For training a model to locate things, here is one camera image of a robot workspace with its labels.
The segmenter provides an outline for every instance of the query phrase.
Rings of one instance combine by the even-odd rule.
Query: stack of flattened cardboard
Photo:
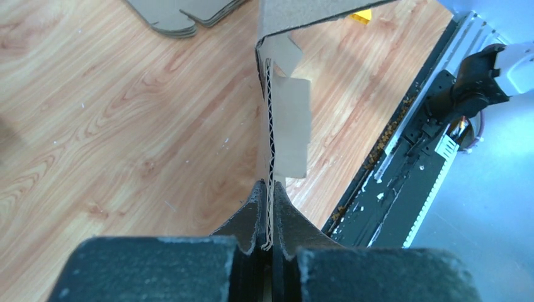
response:
[[[196,24],[212,27],[247,0],[127,0],[153,30],[176,38],[196,34]]]
[[[302,51],[288,32],[344,18],[392,0],[260,0],[256,60],[263,90],[257,172],[267,186],[266,243],[273,242],[273,190],[286,177],[303,178],[311,136],[310,82],[291,78]],[[282,74],[275,71],[277,66]]]

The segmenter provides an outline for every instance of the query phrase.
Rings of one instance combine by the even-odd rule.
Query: flattened cardboard box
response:
[[[178,38],[196,34],[196,24],[212,27],[247,0],[127,0],[153,30]]]
[[[260,0],[256,61],[263,90],[257,176],[267,185],[266,236],[273,239],[273,188],[286,177],[305,177],[311,137],[310,82],[291,78],[302,51],[287,32],[392,2],[372,0]],[[275,66],[284,73],[275,74]]]

